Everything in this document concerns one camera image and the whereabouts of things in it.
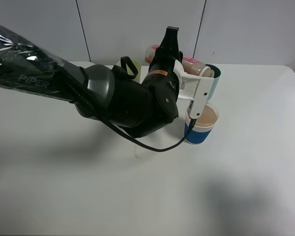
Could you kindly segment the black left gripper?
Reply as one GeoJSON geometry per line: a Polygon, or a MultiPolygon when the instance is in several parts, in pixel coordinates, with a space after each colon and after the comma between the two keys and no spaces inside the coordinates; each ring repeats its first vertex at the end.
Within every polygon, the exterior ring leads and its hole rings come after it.
{"type": "Polygon", "coordinates": [[[156,98],[166,95],[178,98],[179,79],[174,73],[175,62],[181,62],[182,53],[178,47],[179,28],[168,26],[159,48],[147,48],[145,61],[148,73],[142,82],[145,97],[156,98]]]}

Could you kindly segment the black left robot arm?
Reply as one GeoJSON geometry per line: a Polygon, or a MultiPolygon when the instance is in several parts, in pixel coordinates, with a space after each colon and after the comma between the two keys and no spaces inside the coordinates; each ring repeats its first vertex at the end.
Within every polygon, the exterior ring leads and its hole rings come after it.
{"type": "Polygon", "coordinates": [[[133,138],[149,135],[178,117],[181,60],[178,28],[167,27],[147,76],[138,83],[129,57],[108,68],[76,66],[0,25],[0,88],[67,101],[81,116],[110,122],[133,138]]]}

